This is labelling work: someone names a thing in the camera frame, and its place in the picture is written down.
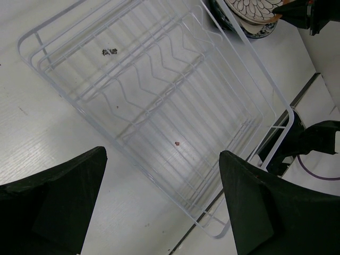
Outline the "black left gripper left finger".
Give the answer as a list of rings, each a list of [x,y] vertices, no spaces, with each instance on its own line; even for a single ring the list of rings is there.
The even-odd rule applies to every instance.
[[[80,254],[106,164],[97,146],[1,185],[1,254]]]

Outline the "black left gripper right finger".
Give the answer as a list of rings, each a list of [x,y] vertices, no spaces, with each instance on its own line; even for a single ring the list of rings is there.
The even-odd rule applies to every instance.
[[[219,170],[238,254],[339,254],[339,197],[265,172],[230,151]]]

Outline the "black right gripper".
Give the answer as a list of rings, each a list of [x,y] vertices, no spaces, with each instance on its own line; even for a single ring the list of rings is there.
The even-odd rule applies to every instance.
[[[310,35],[319,34],[329,22],[339,22],[339,0],[295,0],[273,9],[274,14],[300,29],[310,29]]]

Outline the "orange rimmed petal pattern plate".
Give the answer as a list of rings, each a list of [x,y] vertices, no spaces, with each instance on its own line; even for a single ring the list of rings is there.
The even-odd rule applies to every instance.
[[[224,2],[239,17],[256,24],[276,22],[281,15],[274,14],[273,10],[289,3],[286,0],[226,0]]]

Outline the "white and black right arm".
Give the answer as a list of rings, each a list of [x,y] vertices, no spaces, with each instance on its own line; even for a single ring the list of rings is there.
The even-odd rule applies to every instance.
[[[339,1],[292,1],[273,10],[280,18],[291,25],[309,30],[311,36],[320,33],[330,21],[339,22]],[[311,151],[334,155],[336,135],[339,134],[339,121],[322,121],[306,129],[293,122],[288,134],[270,160],[267,171],[274,175],[282,175],[288,168],[284,163],[287,157],[307,155]]]

